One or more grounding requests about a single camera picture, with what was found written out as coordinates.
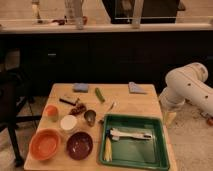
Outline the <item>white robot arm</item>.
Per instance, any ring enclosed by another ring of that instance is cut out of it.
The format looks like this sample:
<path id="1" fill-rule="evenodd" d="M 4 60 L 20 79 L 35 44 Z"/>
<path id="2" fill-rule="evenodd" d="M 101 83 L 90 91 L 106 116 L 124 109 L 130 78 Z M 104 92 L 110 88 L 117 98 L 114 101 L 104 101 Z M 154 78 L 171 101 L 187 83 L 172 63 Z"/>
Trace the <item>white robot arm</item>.
<path id="1" fill-rule="evenodd" d="M 189 100 L 213 117 L 213 88 L 205 84 L 207 78 L 207 68 L 198 62 L 169 71 L 166 87 L 159 96 L 161 105 L 166 110 L 175 110 Z"/>

